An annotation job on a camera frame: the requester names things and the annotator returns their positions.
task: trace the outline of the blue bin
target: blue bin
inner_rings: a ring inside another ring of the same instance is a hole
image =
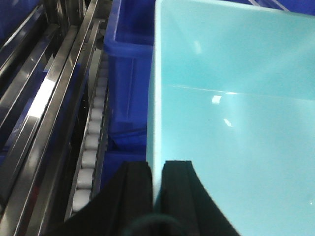
[[[144,153],[130,153],[121,151],[108,151],[104,156],[101,187],[103,187],[111,177],[116,173],[122,163],[125,161],[145,161]]]
[[[145,151],[147,131],[146,129],[139,129],[127,133],[112,133],[111,139],[114,141],[119,150]]]
[[[109,16],[104,39],[111,68],[109,135],[118,146],[122,133],[129,137],[130,132],[146,130],[154,4],[155,0],[114,0]],[[135,144],[132,139],[129,141],[131,146]]]
[[[39,0],[0,1],[0,44],[19,26]]]
[[[279,2],[290,11],[315,15],[314,0],[279,0]]]

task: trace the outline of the light blue plastic bin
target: light blue plastic bin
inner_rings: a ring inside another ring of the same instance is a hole
[[[315,235],[315,17],[158,0],[155,18],[155,197],[165,160],[191,160],[241,235]]]

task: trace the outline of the metal rail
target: metal rail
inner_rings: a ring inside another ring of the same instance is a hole
[[[37,200],[37,192],[40,187],[43,186],[41,185],[42,177],[44,176],[47,163],[50,161],[48,158],[50,155],[48,155],[46,151],[50,143],[55,141],[51,140],[54,128],[56,128],[56,125],[63,119],[63,114],[67,114],[66,107],[64,107],[63,104],[69,99],[67,94],[69,93],[70,84],[74,80],[72,76],[74,67],[78,61],[88,29],[93,20],[97,3],[98,0],[91,1],[86,16],[74,40],[60,79],[47,105],[33,143],[29,148],[24,166],[13,187],[2,221],[0,222],[0,235],[17,236],[21,233],[21,230],[25,230],[29,224],[29,218],[27,218],[27,216],[29,217],[33,212],[34,203]],[[75,90],[77,87],[83,88],[84,86],[80,85],[80,82],[78,82],[77,86],[74,87]],[[33,116],[37,115],[37,110],[32,112],[34,112]]]
[[[61,173],[65,162],[65,156],[68,151],[68,144],[73,132],[76,114],[78,114],[83,89],[87,81],[86,74],[89,70],[95,48],[94,43],[98,32],[98,27],[99,21],[96,21],[93,25],[90,38],[84,51],[82,64],[80,65],[80,70],[76,79],[77,86],[71,94],[71,100],[67,105],[68,108],[66,114],[64,115],[67,117],[67,119],[63,121],[60,127],[60,135],[57,138],[58,141],[56,144],[54,144],[58,148],[55,148],[51,154],[51,156],[54,158],[51,158],[43,178],[42,187],[39,192],[26,233],[27,236],[41,235],[45,231],[48,224],[56,190],[61,180]]]
[[[97,28],[99,27],[100,21],[97,20],[95,23],[97,23]],[[85,130],[83,133],[83,138],[82,138],[82,142],[81,142],[81,147],[80,147],[80,152],[79,152],[79,156],[78,156],[78,160],[77,160],[77,164],[76,164],[76,169],[74,172],[74,177],[72,180],[72,185],[71,185],[71,190],[70,190],[70,194],[69,194],[69,199],[68,199],[68,204],[67,204],[67,208],[66,208],[66,212],[65,212],[65,220],[67,220],[72,213],[72,201],[73,201],[73,195],[76,189],[76,182],[77,182],[77,177],[78,177],[78,172],[81,168],[81,161],[82,161],[82,153],[83,153],[83,149],[84,149],[84,143],[85,143],[85,138],[86,135],[88,133],[88,126],[87,124],[90,121],[90,115],[91,115],[91,110],[93,107],[93,98],[95,97],[95,90],[96,90],[96,86],[97,86],[97,81],[95,80],[95,84],[94,84],[94,88],[93,88],[93,92],[92,92],[92,98],[89,104],[89,111],[88,111],[88,116],[87,116],[87,120],[86,120],[86,126],[85,126]]]
[[[0,97],[2,90],[7,88],[9,83],[9,74],[15,70],[20,60],[27,57],[46,26],[43,6],[35,8],[25,20],[24,26],[19,28],[0,49]]]
[[[10,136],[26,102],[34,93],[34,86],[38,83],[38,71],[44,70],[54,51],[53,48],[59,47],[57,29],[57,25],[49,26],[0,98],[0,150]]]
[[[19,168],[27,155],[32,138],[36,132],[51,95],[53,94],[54,97],[59,96],[58,92],[54,91],[54,87],[58,82],[61,70],[72,47],[76,33],[76,27],[70,28],[51,68],[49,69],[42,83],[41,88],[39,89],[39,92],[35,97],[28,115],[22,124],[21,130],[8,153],[6,158],[8,164],[6,164],[6,167],[9,169],[6,171],[6,174],[9,177],[7,179],[9,185],[5,185],[6,187],[3,191],[4,196],[7,196],[7,194],[10,192],[12,184],[14,183]],[[49,108],[51,107],[54,107],[54,104],[50,102]],[[23,218],[26,214],[26,211],[30,210],[28,209],[28,205],[31,200],[34,186],[39,186],[37,176],[40,165],[42,164],[42,158],[40,158],[42,157],[40,156],[42,153],[40,151],[43,151],[44,148],[43,146],[39,147],[38,143],[42,144],[45,141],[45,136],[50,135],[48,132],[45,135],[42,134],[45,131],[45,127],[47,127],[46,123],[52,123],[54,121],[54,117],[55,115],[48,113],[48,111],[44,116],[44,121],[46,122],[42,123],[40,126],[41,133],[38,132],[35,138],[35,142],[31,147],[31,152],[28,154],[28,158],[26,159],[24,167],[22,168],[22,171],[16,180],[16,184],[12,190],[10,199],[3,213],[2,220],[0,222],[0,235],[17,235],[23,223]]]

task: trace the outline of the roller conveyor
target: roller conveyor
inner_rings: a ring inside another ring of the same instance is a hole
[[[107,140],[108,56],[101,57],[80,154],[68,200],[65,220],[78,212],[99,192],[104,148]]]

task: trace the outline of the blue surface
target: blue surface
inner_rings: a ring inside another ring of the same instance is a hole
[[[0,44],[20,25],[39,0],[0,1]]]
[[[146,130],[154,3],[154,0],[113,1],[104,49],[111,68],[109,135],[115,142],[118,133],[126,132],[129,136],[135,130]]]
[[[121,151],[108,151],[105,153],[102,171],[101,188],[108,183],[119,167],[125,162],[145,161],[145,154]]]
[[[157,2],[155,197],[165,160],[191,160],[240,235],[315,234],[314,26],[313,16],[245,4]]]
[[[288,10],[315,15],[315,1],[314,0],[278,0]]]
[[[145,151],[147,143],[146,129],[134,130],[130,132],[112,133],[111,138],[119,150],[125,151]]]

